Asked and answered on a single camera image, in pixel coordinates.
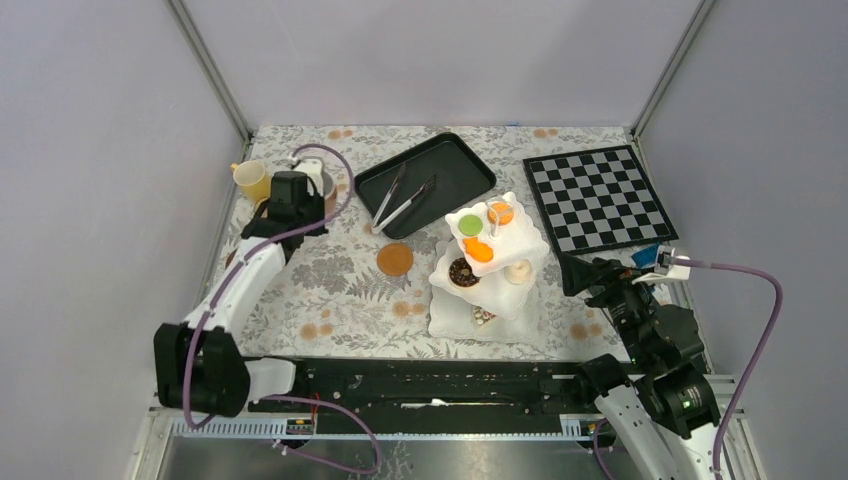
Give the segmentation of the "cream round mousse cake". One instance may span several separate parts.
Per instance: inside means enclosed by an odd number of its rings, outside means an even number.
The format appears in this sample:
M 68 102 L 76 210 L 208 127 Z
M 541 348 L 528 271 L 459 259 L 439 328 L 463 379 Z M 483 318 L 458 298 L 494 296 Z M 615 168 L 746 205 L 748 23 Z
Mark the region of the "cream round mousse cake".
M 504 268 L 504 276 L 508 282 L 514 285 L 528 283 L 533 276 L 533 266 L 529 260 L 521 260 Z

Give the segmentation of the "orange macaron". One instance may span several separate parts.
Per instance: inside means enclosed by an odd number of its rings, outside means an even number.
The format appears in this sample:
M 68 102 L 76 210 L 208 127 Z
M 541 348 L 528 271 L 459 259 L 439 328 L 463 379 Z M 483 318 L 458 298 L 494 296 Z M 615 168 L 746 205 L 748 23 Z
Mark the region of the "orange macaron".
M 514 216 L 514 207 L 508 202 L 495 201 L 487 205 L 487 217 L 492 225 L 508 225 Z

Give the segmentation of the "white three-tier dessert stand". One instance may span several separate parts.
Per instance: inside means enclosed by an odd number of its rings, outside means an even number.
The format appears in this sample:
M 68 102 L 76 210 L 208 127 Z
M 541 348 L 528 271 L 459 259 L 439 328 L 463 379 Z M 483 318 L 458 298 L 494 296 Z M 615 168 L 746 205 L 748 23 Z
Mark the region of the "white three-tier dessert stand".
M 505 201 L 514 207 L 514 219 L 505 226 L 492 225 L 487 217 L 487 205 Z M 487 263 L 474 261 L 465 252 L 466 238 L 457 224 L 464 215 L 477 215 L 484 222 L 477 235 L 494 250 L 494 259 Z M 525 343 L 538 338 L 540 297 L 537 280 L 544 267 L 550 246 L 542 238 L 524 205 L 512 191 L 464 207 L 445 215 L 450 237 L 436 244 L 434 271 L 429 276 L 432 287 L 428 333 L 436 338 L 473 340 L 479 342 Z M 453 260 L 464 257 L 478 284 L 468 288 L 453 285 L 448 269 Z M 534 272 L 531 280 L 522 285 L 508 282 L 504 268 L 521 260 L 529 260 Z M 472 319 L 472 307 L 479 306 L 497 316 L 482 327 Z

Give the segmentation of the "small tan saucer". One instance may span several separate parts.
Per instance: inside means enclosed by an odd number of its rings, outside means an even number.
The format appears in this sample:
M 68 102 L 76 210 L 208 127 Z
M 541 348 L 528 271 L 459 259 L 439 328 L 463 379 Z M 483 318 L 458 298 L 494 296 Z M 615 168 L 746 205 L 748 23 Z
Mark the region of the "small tan saucer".
M 403 276 L 412 268 L 413 263 L 413 251 L 402 243 L 390 243 L 376 256 L 378 269 L 387 276 Z

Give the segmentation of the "orange fish pastry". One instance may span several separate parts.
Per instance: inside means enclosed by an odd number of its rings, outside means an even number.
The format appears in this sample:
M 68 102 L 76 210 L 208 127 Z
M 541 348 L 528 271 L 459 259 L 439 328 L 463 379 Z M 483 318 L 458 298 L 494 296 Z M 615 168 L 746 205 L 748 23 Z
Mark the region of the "orange fish pastry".
M 465 252 L 478 263 L 487 263 L 494 259 L 494 250 L 478 237 L 466 237 L 462 240 Z

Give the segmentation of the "pink strawberry cake slice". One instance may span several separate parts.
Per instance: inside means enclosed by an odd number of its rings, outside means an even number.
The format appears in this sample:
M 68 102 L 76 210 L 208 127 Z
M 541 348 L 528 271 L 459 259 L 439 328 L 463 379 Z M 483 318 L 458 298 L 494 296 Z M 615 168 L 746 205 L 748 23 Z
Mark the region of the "pink strawberry cake slice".
M 477 327 L 482 327 L 496 318 L 497 316 L 495 314 L 479 306 L 472 307 L 472 319 Z

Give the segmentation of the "green macaron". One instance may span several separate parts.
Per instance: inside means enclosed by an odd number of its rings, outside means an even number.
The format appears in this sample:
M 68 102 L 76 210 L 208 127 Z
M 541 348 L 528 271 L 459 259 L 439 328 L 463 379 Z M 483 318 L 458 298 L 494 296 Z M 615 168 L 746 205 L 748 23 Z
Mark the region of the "green macaron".
M 477 215 L 464 215 L 460 218 L 457 227 L 463 236 L 475 237 L 482 232 L 484 222 Z

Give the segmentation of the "chocolate sprinkle donut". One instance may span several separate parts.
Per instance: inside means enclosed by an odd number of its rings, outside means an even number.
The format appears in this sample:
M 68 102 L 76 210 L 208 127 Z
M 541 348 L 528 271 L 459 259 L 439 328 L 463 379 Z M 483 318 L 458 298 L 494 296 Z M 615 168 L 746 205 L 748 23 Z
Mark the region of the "chocolate sprinkle donut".
M 453 260 L 448 269 L 448 278 L 450 282 L 462 288 L 475 286 L 479 283 L 480 278 L 477 277 L 464 257 L 459 257 Z

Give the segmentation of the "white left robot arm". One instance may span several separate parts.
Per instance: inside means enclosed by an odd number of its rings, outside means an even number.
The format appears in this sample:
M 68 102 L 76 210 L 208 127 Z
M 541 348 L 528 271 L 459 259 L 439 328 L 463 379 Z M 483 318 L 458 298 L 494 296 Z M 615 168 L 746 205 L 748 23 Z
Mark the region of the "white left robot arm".
M 186 414 L 235 417 L 271 396 L 288 411 L 309 401 L 310 385 L 289 360 L 249 359 L 237 337 L 270 282 L 307 236 L 326 233 L 323 186 L 308 174 L 282 171 L 270 195 L 243 228 L 225 273 L 209 295 L 153 339 L 157 394 L 164 407 Z

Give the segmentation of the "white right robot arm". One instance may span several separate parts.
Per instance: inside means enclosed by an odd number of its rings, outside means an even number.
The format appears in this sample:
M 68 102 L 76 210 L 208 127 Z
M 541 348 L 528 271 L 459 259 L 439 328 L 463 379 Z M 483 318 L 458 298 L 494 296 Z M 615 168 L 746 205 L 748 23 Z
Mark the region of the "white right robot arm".
M 558 260 L 564 294 L 587 292 L 587 306 L 608 313 L 639 374 L 631 378 L 611 354 L 585 361 L 575 375 L 577 405 L 605 417 L 643 478 L 716 478 L 721 413 L 695 362 L 704 352 L 697 321 L 692 310 L 661 305 L 652 293 L 655 284 L 689 278 L 686 258 L 663 247 L 647 269 L 567 253 Z

